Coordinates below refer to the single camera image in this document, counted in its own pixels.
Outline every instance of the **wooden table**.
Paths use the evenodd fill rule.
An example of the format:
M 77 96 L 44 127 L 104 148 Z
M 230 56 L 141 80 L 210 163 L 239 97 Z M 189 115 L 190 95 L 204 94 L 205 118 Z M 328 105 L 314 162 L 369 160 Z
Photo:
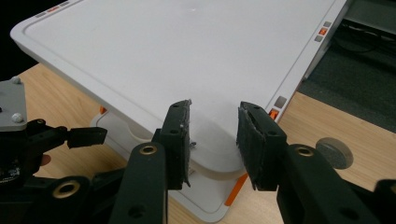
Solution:
M 44 119 L 51 127 L 88 127 L 98 114 L 99 104 L 38 64 L 20 75 L 25 85 L 28 120 Z M 379 179 L 396 178 L 396 134 L 357 119 L 310 97 L 295 93 L 279 123 L 289 144 L 315 147 L 322 137 L 334 137 L 353 151 L 354 164 L 341 177 L 373 190 Z M 66 145 L 48 154 L 52 162 L 37 176 L 68 175 L 92 177 L 125 166 L 126 161 L 108 146 L 69 150 Z M 169 223 L 200 223 L 184 207 L 169 198 Z M 248 180 L 220 223 L 282 223 L 276 194 L 254 191 Z

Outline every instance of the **black carpet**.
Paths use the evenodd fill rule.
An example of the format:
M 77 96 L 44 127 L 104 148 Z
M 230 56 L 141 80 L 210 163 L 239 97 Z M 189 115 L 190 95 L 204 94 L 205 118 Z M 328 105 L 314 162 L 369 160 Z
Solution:
M 10 37 L 9 32 L 19 22 L 26 20 L 46 9 L 62 3 L 64 0 L 50 1 L 32 1 L 32 0 L 4 0 L 2 1 L 3 12 L 8 15 L 1 21 L 0 43 L 2 52 L 0 60 L 2 72 L 0 81 L 8 80 L 19 75 L 25 70 L 37 64 L 30 56 L 22 52 L 14 40 Z
M 396 133 L 394 36 L 344 21 L 298 91 Z

